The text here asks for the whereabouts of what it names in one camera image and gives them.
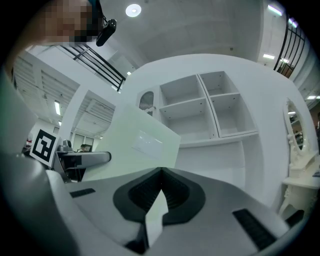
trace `white table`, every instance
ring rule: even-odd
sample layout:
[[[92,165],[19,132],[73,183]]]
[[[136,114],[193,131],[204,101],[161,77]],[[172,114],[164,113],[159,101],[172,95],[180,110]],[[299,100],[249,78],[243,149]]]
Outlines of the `white table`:
[[[287,177],[282,182],[287,185],[284,201],[279,210],[282,216],[286,208],[291,205],[297,210],[304,211],[304,217],[308,216],[318,199],[317,193],[320,188],[320,177],[312,177],[319,170],[320,156],[315,159],[299,178]]]

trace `person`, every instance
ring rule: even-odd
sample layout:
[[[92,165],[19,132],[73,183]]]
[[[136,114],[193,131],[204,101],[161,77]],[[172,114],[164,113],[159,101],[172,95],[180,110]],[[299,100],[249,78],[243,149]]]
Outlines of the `person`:
[[[78,152],[79,152],[79,153],[80,153],[80,152],[82,152],[82,153],[88,152],[88,151],[86,150],[86,145],[85,145],[85,144],[82,144],[82,145],[80,146],[80,150],[79,150]]]
[[[25,49],[60,44],[80,44],[96,38],[103,30],[104,15],[98,0],[51,0],[26,23],[16,43],[7,54],[0,71],[0,113],[3,124],[0,140],[5,149],[0,153],[21,153],[37,116],[24,103],[17,92],[14,63]]]
[[[30,20],[13,46],[5,62],[6,74],[12,78],[15,59],[28,47],[89,42],[98,36],[103,25],[98,0],[50,1]]]
[[[319,152],[320,152],[320,112],[318,113],[318,126],[317,126],[317,129],[316,129],[316,136],[317,136],[317,139],[318,139],[318,148],[319,148]]]

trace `black rubber pad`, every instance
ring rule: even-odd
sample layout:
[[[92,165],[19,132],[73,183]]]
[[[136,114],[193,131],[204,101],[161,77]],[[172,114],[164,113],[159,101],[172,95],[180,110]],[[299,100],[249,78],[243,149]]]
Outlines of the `black rubber pad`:
[[[70,192],[70,195],[72,196],[72,198],[78,198],[94,192],[96,191],[93,188],[86,188],[86,189]]]
[[[190,221],[206,202],[205,192],[199,184],[165,167],[158,167],[119,187],[113,194],[113,203],[126,220],[144,223],[161,190],[169,210],[163,215],[163,226]]]
[[[247,209],[237,210],[232,214],[259,250],[276,241],[276,238]]]

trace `gray surface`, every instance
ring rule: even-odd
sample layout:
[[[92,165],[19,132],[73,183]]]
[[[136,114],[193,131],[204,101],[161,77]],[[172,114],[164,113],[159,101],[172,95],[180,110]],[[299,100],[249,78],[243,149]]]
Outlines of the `gray surface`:
[[[81,164],[77,164],[76,166],[67,166],[67,170],[85,169],[96,165],[106,164],[111,160],[109,152],[67,153],[61,157],[63,159],[81,157]]]
[[[31,159],[2,157],[1,186],[17,219],[40,244],[57,255],[134,256],[123,247],[139,223],[125,220],[113,204],[115,190],[153,169],[102,180],[64,184]],[[170,225],[144,255],[252,255],[253,242],[232,212],[248,209],[276,238],[289,229],[274,212],[235,186],[181,170],[171,171],[203,188],[206,202],[188,223]],[[70,192],[96,192],[72,198]]]
[[[129,175],[67,184],[67,189],[77,191],[93,188],[96,193],[75,198],[84,215],[101,232],[120,244],[134,239],[139,224],[123,219],[113,204],[115,190],[147,173],[144,170]],[[232,215],[233,211],[248,209],[276,238],[285,234],[289,228],[276,213],[248,196],[237,187],[206,178],[193,173],[170,169],[202,186],[206,202],[202,210],[188,223],[170,225],[145,255],[252,255],[258,250],[247,233]]]
[[[148,173],[149,170],[153,169],[113,178],[69,183],[66,184],[66,188],[69,192],[88,188],[94,189],[95,193],[76,197],[74,201],[83,214],[101,232],[112,237],[119,244],[125,245],[137,237],[141,224],[124,219],[114,206],[113,196],[120,186]]]
[[[202,210],[188,223],[165,226],[162,234],[145,255],[244,256],[257,253],[254,243],[232,215],[233,211],[240,209],[248,209],[276,238],[289,230],[276,213],[239,188],[193,173],[170,170],[202,186],[206,202]]]
[[[67,187],[72,184],[65,185],[57,172],[46,171],[52,192],[54,195],[57,208],[60,215],[73,235],[77,245],[79,254],[83,256],[134,256],[136,253],[118,245],[114,239],[101,231],[101,223],[93,223],[79,209],[78,204],[71,197]],[[74,185],[83,185],[84,183],[75,183]],[[87,211],[95,212],[95,208],[86,209]]]
[[[35,240],[52,255],[78,255],[77,242],[59,214],[42,164],[21,154],[18,157],[0,154],[0,162],[1,195],[29,238]],[[59,174],[55,172],[55,175],[62,183]],[[3,204],[2,212],[6,212],[5,207]],[[14,228],[11,231],[15,233],[17,241],[21,242],[20,239],[25,238],[26,235],[17,230],[17,226],[11,223],[10,219],[6,225]]]

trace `window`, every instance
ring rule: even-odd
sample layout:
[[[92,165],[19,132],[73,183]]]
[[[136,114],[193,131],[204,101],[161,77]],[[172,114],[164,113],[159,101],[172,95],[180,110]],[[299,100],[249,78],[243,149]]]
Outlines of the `window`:
[[[79,134],[75,134],[73,141],[73,151],[77,151],[80,149],[81,145],[84,143],[85,136],[81,136]]]
[[[58,134],[58,133],[59,133],[59,128],[58,128],[58,127],[54,127],[53,133],[54,133],[54,134]]]
[[[86,144],[86,145],[91,145],[91,146],[93,146],[93,144],[94,144],[94,139],[93,139],[93,138],[88,138],[88,137],[86,137],[86,138],[85,138],[85,144]]]

